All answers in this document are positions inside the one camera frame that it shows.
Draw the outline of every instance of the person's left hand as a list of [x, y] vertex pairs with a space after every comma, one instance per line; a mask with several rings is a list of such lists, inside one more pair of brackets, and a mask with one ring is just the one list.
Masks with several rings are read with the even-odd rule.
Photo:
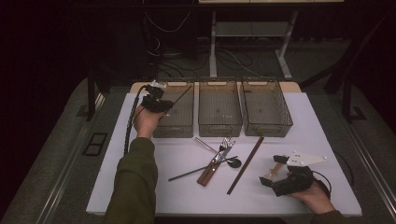
[[153, 113], [142, 105], [138, 106], [134, 112], [134, 128], [137, 131], [136, 137], [145, 137], [150, 139], [163, 115], [163, 112]]

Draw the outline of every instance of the floor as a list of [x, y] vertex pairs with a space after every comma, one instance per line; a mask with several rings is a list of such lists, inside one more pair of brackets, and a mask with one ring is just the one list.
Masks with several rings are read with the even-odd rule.
[[[159, 77], [207, 77], [207, 39], [198, 39], [196, 58], [185, 58], [168, 49], [159, 64]], [[271, 76], [282, 80], [274, 54], [280, 46], [274, 39], [221, 39], [217, 44], [218, 76]], [[301, 83], [335, 63], [347, 49], [347, 40], [299, 40], [290, 42], [285, 55], [294, 82]], [[365, 116], [348, 123], [341, 115], [340, 90], [326, 94], [327, 78], [304, 88], [346, 178], [362, 208], [362, 217], [351, 223], [396, 223], [391, 207], [395, 205], [393, 171], [396, 148], [395, 134], [354, 88], [352, 106]], [[106, 154], [114, 125], [129, 87], [113, 87], [110, 93], [98, 93], [96, 113], [86, 120], [86, 80], [76, 86], [63, 114], [54, 127], [29, 175], [25, 178], [1, 223], [100, 223], [102, 218], [90, 215], [85, 208], [96, 176]], [[106, 133], [99, 156], [84, 156], [93, 133]], [[309, 217], [282, 217], [286, 223], [309, 223]], [[182, 219], [177, 223], [268, 223], [261, 218]], [[157, 223], [172, 223], [159, 218]]]

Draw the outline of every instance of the brown stick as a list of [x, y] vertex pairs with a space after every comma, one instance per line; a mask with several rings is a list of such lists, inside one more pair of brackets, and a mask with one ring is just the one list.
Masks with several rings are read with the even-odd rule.
[[259, 149], [260, 145], [262, 144], [262, 141], [264, 140], [264, 137], [261, 136], [259, 138], [259, 140], [256, 143], [256, 146], [254, 146], [254, 148], [251, 150], [250, 155], [248, 155], [247, 157], [247, 161], [245, 161], [244, 166], [242, 167], [242, 169], [239, 171], [239, 174], [236, 176], [236, 179], [233, 181], [233, 183], [231, 184], [231, 187], [228, 189], [227, 194], [231, 194], [231, 192], [233, 192], [233, 188], [235, 188], [236, 184], [238, 183], [239, 179], [241, 178], [242, 174], [245, 172], [245, 170], [248, 167], [248, 164], [250, 163], [250, 161], [253, 159], [254, 154], [256, 154], [257, 150]]

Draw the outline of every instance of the person's right hand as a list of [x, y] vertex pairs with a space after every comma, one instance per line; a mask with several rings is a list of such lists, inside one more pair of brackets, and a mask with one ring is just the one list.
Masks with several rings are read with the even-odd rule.
[[137, 132], [136, 137], [145, 137], [150, 139], [163, 115], [163, 112], [153, 113], [142, 105], [138, 106], [134, 112], [134, 128]]
[[309, 189], [294, 192], [289, 196], [301, 200], [315, 214], [324, 214], [334, 211], [335, 208], [320, 185], [314, 181]]

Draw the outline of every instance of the olive green jacket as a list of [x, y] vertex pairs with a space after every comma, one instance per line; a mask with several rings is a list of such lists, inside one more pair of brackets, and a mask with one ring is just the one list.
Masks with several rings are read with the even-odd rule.
[[[114, 191], [104, 223], [154, 223], [157, 178], [154, 144], [147, 138], [136, 138], [131, 143], [129, 153], [120, 160], [117, 167]], [[338, 211], [316, 215], [311, 220], [311, 224], [335, 223], [348, 222]]]

